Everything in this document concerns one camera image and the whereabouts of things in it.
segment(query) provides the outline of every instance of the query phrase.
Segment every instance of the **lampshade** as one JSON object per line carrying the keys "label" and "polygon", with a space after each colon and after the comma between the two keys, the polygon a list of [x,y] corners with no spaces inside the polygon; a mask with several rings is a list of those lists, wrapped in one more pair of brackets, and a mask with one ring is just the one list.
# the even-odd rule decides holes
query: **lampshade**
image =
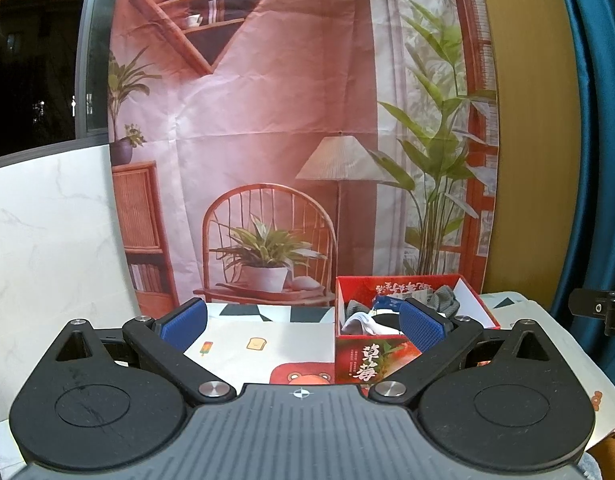
{"label": "lampshade", "polygon": [[305,180],[393,180],[354,136],[324,137],[297,178]]}

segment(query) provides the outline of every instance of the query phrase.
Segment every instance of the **wooden chair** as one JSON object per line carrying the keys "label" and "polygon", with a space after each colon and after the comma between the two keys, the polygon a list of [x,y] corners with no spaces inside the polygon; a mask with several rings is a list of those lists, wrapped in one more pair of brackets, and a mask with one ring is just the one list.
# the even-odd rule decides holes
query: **wooden chair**
{"label": "wooden chair", "polygon": [[240,266],[226,269],[227,262],[219,260],[211,249],[233,245],[230,227],[252,230],[251,214],[275,229],[284,229],[310,242],[312,249],[325,255],[325,259],[311,258],[307,267],[296,266],[294,276],[307,275],[325,287],[323,296],[291,301],[292,305],[326,305],[334,300],[332,268],[336,252],[336,239],[332,220],[323,207],[312,197],[280,184],[250,184],[237,187],[217,198],[203,218],[203,289],[194,294],[206,301],[230,303],[288,304],[288,300],[269,301],[239,296],[238,292],[217,286],[217,283],[235,283]]}

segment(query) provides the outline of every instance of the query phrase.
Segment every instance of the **blue curtain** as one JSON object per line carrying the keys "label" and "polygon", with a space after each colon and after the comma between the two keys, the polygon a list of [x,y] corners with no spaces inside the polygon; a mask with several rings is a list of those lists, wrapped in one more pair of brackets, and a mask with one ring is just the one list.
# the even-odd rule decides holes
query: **blue curtain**
{"label": "blue curtain", "polygon": [[573,288],[615,290],[615,0],[565,0],[581,99],[581,170],[570,245],[551,309],[615,384],[615,337],[572,319]]}

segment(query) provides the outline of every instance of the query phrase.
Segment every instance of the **yellow wall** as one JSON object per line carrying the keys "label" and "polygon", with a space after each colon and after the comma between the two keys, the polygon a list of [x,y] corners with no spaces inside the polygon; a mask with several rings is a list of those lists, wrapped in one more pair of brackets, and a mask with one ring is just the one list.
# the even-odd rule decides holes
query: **yellow wall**
{"label": "yellow wall", "polygon": [[486,0],[501,146],[484,291],[517,290],[548,307],[576,200],[581,123],[563,0]]}

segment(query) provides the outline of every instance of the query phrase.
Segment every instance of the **wooden floor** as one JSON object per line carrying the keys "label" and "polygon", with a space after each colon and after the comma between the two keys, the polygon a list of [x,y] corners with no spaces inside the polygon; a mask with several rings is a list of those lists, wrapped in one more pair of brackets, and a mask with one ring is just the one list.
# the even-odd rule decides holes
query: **wooden floor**
{"label": "wooden floor", "polygon": [[608,437],[590,450],[599,462],[603,480],[615,480],[615,438]]}

